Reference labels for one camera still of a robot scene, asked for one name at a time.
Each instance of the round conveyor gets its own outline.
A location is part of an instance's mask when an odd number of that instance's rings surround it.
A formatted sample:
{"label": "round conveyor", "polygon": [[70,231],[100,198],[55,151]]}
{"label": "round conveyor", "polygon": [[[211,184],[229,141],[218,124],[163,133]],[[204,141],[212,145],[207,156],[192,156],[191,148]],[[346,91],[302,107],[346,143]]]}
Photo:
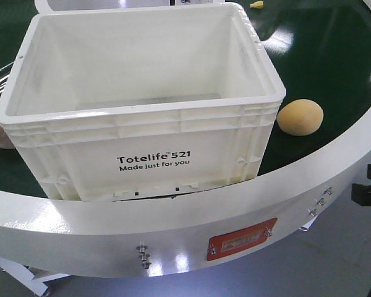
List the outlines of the round conveyor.
{"label": "round conveyor", "polygon": [[[0,256],[74,275],[162,275],[244,256],[311,220],[369,160],[371,0],[364,2],[275,0],[252,11],[239,1],[286,87],[282,106],[308,98],[325,112],[311,136],[275,125],[253,180],[174,199],[49,200],[18,153],[0,149]],[[35,13],[32,1],[0,1],[0,67]],[[264,243],[207,261],[210,238],[273,218]],[[139,245],[148,246],[149,269]]]}

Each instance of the small yellow object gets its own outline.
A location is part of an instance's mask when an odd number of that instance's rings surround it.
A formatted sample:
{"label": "small yellow object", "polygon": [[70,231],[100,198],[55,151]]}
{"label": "small yellow object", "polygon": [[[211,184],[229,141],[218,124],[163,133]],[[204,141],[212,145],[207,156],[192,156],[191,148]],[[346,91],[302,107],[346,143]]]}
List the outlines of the small yellow object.
{"label": "small yellow object", "polygon": [[319,129],[323,121],[323,110],[312,100],[298,99],[282,108],[276,120],[285,133],[306,136]]}
{"label": "small yellow object", "polygon": [[264,1],[255,1],[250,4],[250,8],[262,9],[264,7]]}

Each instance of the sponge ball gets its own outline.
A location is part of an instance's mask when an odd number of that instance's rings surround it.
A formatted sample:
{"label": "sponge ball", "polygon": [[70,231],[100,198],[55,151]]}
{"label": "sponge ball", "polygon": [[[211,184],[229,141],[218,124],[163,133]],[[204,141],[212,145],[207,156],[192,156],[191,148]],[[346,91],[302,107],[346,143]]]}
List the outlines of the sponge ball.
{"label": "sponge ball", "polygon": [[312,100],[298,99],[282,108],[277,121],[285,133],[306,136],[319,129],[323,121],[323,110]]}

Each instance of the white crate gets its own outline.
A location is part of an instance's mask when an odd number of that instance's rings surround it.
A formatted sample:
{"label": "white crate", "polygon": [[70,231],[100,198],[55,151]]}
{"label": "white crate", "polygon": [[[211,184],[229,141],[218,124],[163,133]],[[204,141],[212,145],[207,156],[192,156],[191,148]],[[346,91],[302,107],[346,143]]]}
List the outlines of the white crate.
{"label": "white crate", "polygon": [[126,200],[256,177],[285,89],[242,7],[37,15],[0,123],[49,198]]}

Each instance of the screw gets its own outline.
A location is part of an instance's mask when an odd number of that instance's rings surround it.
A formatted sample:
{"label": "screw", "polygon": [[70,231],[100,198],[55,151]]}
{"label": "screw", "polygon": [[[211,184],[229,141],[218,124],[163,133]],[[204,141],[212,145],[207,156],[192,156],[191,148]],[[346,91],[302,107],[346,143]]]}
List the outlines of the screw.
{"label": "screw", "polygon": [[217,254],[217,252],[216,252],[216,248],[212,246],[211,249],[209,249],[209,253],[210,253],[212,256],[214,256],[215,254]]}
{"label": "screw", "polygon": [[136,247],[136,250],[138,250],[141,254],[146,253],[146,249],[148,249],[148,246],[144,246],[142,244]]}
{"label": "screw", "polygon": [[324,191],[323,195],[327,194],[330,196],[332,193],[333,193],[333,188],[329,187],[327,190]]}
{"label": "screw", "polygon": [[311,215],[313,217],[316,217],[317,216],[317,210],[316,209],[309,210],[309,215]]}
{"label": "screw", "polygon": [[144,269],[149,269],[149,268],[150,268],[150,265],[151,265],[150,262],[143,262],[143,263],[142,263],[142,267],[143,267]]}
{"label": "screw", "polygon": [[139,258],[141,258],[142,262],[146,262],[149,256],[149,254],[141,254]]}
{"label": "screw", "polygon": [[320,206],[323,206],[326,204],[326,202],[324,201],[324,198],[320,198],[320,200],[317,202],[318,205]]}
{"label": "screw", "polygon": [[264,232],[264,235],[265,235],[266,237],[271,237],[271,236],[272,236],[272,229],[268,229],[268,230],[266,230],[266,231]]}

